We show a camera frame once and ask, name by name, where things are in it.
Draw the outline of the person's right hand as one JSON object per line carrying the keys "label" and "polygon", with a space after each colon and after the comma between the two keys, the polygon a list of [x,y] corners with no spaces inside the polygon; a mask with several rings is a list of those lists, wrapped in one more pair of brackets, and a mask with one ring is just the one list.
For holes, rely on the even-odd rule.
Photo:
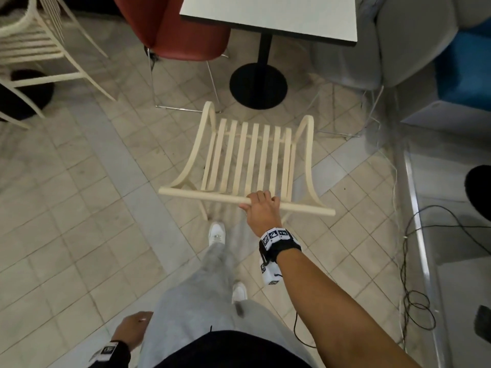
{"label": "person's right hand", "polygon": [[283,227],[279,197],[273,197],[269,191],[251,192],[247,197],[255,204],[251,211],[245,211],[247,223],[258,238],[270,229]]}

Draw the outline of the person's left hand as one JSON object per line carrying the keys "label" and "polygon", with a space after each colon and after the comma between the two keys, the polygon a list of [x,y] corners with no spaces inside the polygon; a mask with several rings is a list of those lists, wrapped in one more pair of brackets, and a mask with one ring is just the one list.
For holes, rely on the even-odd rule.
{"label": "person's left hand", "polygon": [[128,315],[116,328],[111,341],[119,340],[125,342],[128,345],[130,352],[132,352],[141,345],[148,324],[138,327],[135,325],[132,315]]}

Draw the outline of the cream wooden slatted chair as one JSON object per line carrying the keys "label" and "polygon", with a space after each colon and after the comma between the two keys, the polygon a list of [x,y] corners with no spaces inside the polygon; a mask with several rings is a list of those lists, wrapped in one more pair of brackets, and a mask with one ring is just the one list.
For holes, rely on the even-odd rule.
{"label": "cream wooden slatted chair", "polygon": [[181,174],[159,194],[194,199],[204,219],[205,202],[250,204],[250,193],[279,196],[282,222],[292,213],[335,216],[320,200],[312,178],[314,118],[303,117],[298,128],[218,119],[205,103],[193,148]]}
{"label": "cream wooden slatted chair", "polygon": [[67,51],[61,10],[64,10],[70,18],[72,26],[76,27],[101,55],[108,58],[108,55],[88,34],[63,0],[28,0],[28,6],[23,16],[19,18],[14,18],[13,16],[0,17],[0,67],[20,63],[67,59],[76,69],[76,72],[73,73],[46,75],[44,78],[13,81],[10,84],[5,83],[6,87],[17,93],[20,98],[23,98],[41,118],[45,118],[42,110],[39,110],[37,106],[15,90],[14,87],[86,79],[107,98],[116,101]]}

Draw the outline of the person's right forearm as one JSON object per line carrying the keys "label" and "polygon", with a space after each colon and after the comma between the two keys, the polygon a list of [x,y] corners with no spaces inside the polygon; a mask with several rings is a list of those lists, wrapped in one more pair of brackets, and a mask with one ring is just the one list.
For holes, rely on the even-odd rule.
{"label": "person's right forearm", "polygon": [[282,251],[277,264],[326,368],[421,368],[300,250]]}

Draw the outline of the person's left forearm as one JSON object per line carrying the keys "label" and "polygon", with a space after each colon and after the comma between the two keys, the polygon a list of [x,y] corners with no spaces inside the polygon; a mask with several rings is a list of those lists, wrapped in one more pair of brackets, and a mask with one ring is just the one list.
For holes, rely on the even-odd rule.
{"label": "person's left forearm", "polygon": [[128,348],[128,345],[119,340],[114,340],[118,341],[119,345],[114,352],[111,360],[107,363],[102,363],[102,364],[94,364],[92,366],[89,366],[87,368],[128,368],[130,360],[131,360],[131,352]]}

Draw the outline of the grey trousers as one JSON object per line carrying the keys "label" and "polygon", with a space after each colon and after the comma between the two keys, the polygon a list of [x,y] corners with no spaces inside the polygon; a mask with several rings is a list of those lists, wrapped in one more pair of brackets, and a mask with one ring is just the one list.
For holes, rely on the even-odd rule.
{"label": "grey trousers", "polygon": [[237,331],[272,341],[316,365],[293,332],[266,307],[251,299],[232,303],[234,284],[235,260],[226,244],[209,247],[198,271],[167,290],[157,303],[138,368],[154,368],[179,349],[217,331]]}

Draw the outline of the black top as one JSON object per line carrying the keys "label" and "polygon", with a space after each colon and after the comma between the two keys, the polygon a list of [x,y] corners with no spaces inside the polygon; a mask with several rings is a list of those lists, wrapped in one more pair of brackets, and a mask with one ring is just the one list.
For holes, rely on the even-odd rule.
{"label": "black top", "polygon": [[237,331],[209,332],[153,368],[317,368],[284,347]]}

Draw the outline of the red chair metal legs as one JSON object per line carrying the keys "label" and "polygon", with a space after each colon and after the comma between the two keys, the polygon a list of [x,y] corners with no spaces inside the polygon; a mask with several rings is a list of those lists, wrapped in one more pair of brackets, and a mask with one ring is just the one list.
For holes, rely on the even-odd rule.
{"label": "red chair metal legs", "polygon": [[210,61],[230,58],[228,42],[231,30],[226,26],[200,24],[180,16],[184,0],[114,0],[121,15],[144,45],[147,56],[152,100],[156,108],[201,113],[201,110],[161,105],[157,101],[153,68],[160,59],[206,62],[217,101]]}

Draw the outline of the white seat base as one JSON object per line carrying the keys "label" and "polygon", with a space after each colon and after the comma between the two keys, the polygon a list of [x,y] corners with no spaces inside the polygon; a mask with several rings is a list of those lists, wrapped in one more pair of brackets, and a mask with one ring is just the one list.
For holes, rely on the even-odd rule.
{"label": "white seat base", "polygon": [[402,123],[491,142],[491,111],[442,100],[408,115]]}

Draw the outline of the black round object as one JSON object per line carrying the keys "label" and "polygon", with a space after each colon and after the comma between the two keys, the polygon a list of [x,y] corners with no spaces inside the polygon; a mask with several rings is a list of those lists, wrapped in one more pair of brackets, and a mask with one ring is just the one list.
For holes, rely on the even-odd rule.
{"label": "black round object", "polygon": [[470,204],[491,222],[491,165],[479,165],[465,176],[465,194]]}

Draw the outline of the black round table base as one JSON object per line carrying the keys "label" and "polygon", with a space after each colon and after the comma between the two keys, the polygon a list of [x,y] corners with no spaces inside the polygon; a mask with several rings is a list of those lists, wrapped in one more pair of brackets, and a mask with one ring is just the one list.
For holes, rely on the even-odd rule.
{"label": "black round table base", "polygon": [[[23,68],[10,73],[0,73],[0,121],[6,122],[6,116],[18,121],[24,121],[38,113],[17,93],[12,92],[5,83],[13,81],[44,78],[46,74],[41,71]],[[52,100],[55,84],[46,82],[22,87],[14,87],[19,93],[29,99],[39,110],[44,109]]]}

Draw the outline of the blue seat cushion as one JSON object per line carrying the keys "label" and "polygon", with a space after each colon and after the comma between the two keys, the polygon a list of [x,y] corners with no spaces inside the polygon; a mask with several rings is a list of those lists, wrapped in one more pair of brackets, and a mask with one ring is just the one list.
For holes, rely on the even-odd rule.
{"label": "blue seat cushion", "polygon": [[439,99],[491,111],[491,17],[458,31],[434,68]]}

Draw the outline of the dark grey object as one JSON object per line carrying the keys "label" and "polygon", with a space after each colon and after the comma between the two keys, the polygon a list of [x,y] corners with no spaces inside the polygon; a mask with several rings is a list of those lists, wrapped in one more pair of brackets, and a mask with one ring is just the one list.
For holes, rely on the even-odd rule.
{"label": "dark grey object", "polygon": [[491,308],[480,305],[474,319],[474,332],[482,340],[491,344]]}

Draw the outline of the metal floor rail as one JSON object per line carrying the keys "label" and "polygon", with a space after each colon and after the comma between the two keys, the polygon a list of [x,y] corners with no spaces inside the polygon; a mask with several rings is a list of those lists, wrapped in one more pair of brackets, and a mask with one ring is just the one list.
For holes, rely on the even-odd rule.
{"label": "metal floor rail", "polygon": [[426,368],[451,368],[437,266],[431,243],[424,237],[424,230],[431,226],[423,223],[423,213],[430,207],[419,206],[408,148],[398,151],[396,160],[401,168],[401,344],[408,352],[409,345],[418,342]]}

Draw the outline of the white table black pedestal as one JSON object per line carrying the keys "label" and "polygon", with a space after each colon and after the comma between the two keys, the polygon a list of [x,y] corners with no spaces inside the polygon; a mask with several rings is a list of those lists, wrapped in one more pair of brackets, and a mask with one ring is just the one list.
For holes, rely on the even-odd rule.
{"label": "white table black pedestal", "polygon": [[348,47],[358,41],[355,0],[183,0],[180,16],[261,34],[257,62],[236,69],[229,84],[236,101],[254,110],[278,106],[288,91],[268,64],[274,35]]}

